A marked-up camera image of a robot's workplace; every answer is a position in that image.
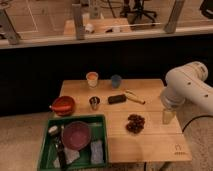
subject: dark background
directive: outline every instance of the dark background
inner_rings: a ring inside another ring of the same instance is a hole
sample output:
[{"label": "dark background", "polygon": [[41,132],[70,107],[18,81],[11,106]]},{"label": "dark background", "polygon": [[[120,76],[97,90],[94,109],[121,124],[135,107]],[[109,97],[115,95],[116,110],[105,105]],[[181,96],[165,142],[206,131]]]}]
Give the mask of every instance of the dark background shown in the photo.
[{"label": "dark background", "polygon": [[213,34],[0,50],[0,115],[40,112],[65,79],[161,78],[171,68],[201,61],[213,84]]}]

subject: wooden table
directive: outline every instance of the wooden table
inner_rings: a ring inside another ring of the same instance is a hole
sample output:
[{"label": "wooden table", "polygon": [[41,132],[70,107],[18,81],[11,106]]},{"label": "wooden table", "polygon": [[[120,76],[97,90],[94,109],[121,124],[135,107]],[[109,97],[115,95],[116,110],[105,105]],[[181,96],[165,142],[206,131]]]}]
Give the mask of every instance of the wooden table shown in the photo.
[{"label": "wooden table", "polygon": [[[109,162],[156,162],[189,161],[191,154],[182,134],[177,118],[170,124],[162,124],[162,109],[159,95],[164,88],[160,79],[122,80],[118,89],[111,88],[109,80],[99,80],[96,88],[89,88],[86,80],[67,80],[63,82],[60,96],[69,95],[76,101],[73,115],[104,114],[106,117]],[[124,103],[109,105],[108,96],[122,94],[131,90],[145,105],[127,100]],[[101,99],[97,111],[88,102],[92,96]],[[125,129],[130,114],[145,118],[141,133],[133,135]]]},{"label": "wooden table", "polygon": [[[120,26],[121,32],[131,32],[129,23],[126,18],[115,19],[83,19],[83,24],[86,26],[88,23],[94,26],[94,34],[105,34],[106,30],[111,29],[113,26]],[[64,35],[74,36],[75,26],[73,20],[67,20],[64,27]]]}]

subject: green crate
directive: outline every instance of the green crate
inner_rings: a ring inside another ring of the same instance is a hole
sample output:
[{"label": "green crate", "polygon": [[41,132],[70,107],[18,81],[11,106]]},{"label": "green crate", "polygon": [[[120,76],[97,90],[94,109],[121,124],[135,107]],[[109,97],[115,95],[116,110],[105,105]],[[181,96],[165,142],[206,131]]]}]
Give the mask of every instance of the green crate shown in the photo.
[{"label": "green crate", "polygon": [[80,158],[75,160],[73,163],[67,166],[68,170],[73,169],[86,169],[86,168],[97,168],[106,167],[108,163],[108,146],[107,146],[107,134],[106,134],[106,122],[104,115],[83,115],[83,116],[72,116],[65,118],[50,119],[47,123],[47,127],[44,132],[43,144],[41,147],[38,171],[59,171],[60,168],[55,168],[53,165],[54,160],[57,157],[55,146],[48,134],[48,129],[53,125],[64,125],[73,121],[86,122],[91,128],[91,141],[102,140],[103,144],[103,159],[104,163],[92,164],[90,162],[91,150],[90,144],[84,149],[80,150]]}]

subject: bunch of grapes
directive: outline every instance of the bunch of grapes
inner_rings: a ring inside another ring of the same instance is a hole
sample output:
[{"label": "bunch of grapes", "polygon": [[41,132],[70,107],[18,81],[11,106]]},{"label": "bunch of grapes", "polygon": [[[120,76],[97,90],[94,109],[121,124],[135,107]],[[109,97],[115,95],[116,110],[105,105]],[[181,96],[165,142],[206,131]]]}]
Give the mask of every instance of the bunch of grapes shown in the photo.
[{"label": "bunch of grapes", "polygon": [[134,134],[138,134],[144,128],[145,119],[137,114],[131,114],[128,117],[129,123],[126,129]]}]

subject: red bowl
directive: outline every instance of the red bowl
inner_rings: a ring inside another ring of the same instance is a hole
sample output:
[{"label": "red bowl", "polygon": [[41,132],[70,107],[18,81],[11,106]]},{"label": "red bowl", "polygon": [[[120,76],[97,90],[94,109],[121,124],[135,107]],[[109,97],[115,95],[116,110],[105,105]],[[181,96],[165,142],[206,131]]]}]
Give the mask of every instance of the red bowl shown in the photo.
[{"label": "red bowl", "polygon": [[62,142],[72,150],[81,150],[91,141],[91,130],[87,123],[75,121],[64,128]]},{"label": "red bowl", "polygon": [[59,116],[70,115],[74,112],[75,101],[70,96],[61,96],[54,100],[50,108]]}]

